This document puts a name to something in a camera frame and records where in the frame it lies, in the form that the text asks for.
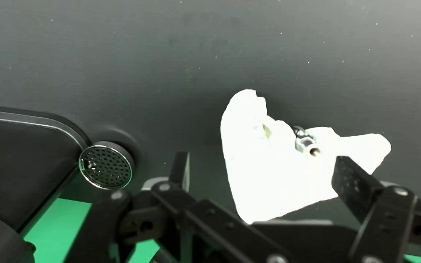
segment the green surface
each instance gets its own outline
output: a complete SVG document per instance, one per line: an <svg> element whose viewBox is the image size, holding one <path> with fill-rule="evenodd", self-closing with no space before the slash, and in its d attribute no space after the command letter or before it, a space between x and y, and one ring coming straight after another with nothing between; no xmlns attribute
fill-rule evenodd
<svg viewBox="0 0 421 263"><path fill-rule="evenodd" d="M90 203L59 199L27 234L25 239L37 245L37 263L62 263L90 210ZM131 263L150 263L158 251L154 241L141 242ZM407 256L414 263L421 257Z"/></svg>

